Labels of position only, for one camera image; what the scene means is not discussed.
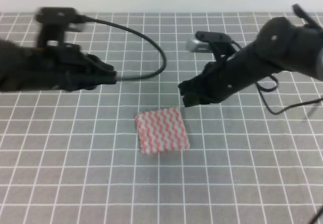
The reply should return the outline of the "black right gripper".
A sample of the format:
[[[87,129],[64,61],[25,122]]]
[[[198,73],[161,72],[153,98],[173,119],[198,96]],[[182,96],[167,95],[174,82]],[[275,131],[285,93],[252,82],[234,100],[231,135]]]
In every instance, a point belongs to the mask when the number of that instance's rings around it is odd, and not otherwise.
[[[208,63],[199,76],[178,85],[185,107],[220,103],[255,82],[253,47],[239,51],[230,47],[225,52],[213,47],[212,52],[215,62]]]

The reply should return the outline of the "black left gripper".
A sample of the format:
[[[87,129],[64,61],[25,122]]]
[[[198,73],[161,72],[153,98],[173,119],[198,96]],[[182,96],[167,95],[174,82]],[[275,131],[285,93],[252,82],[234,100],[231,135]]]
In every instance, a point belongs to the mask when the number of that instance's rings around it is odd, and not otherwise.
[[[24,66],[18,73],[16,90],[93,90],[98,85],[113,85],[117,80],[114,66],[92,54],[84,54],[80,46],[70,43],[63,48],[26,48]],[[102,75],[89,75],[93,67]]]

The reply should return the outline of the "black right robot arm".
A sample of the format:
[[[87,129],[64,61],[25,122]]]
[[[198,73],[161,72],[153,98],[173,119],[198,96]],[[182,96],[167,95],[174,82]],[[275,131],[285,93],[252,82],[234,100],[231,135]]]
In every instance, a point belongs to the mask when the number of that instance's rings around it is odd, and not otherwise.
[[[187,42],[187,50],[212,53],[215,61],[207,63],[193,79],[179,84],[184,106],[220,103],[281,71],[322,80],[322,27],[298,4],[292,8],[305,25],[295,26],[285,17],[270,19],[255,40],[240,50],[225,33],[197,31]]]

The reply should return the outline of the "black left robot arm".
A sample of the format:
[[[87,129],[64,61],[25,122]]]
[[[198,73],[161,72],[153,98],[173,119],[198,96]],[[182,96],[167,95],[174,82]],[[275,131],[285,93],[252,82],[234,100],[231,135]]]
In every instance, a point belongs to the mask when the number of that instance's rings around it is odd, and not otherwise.
[[[1,92],[81,89],[113,85],[117,73],[79,45],[22,47],[1,41]]]

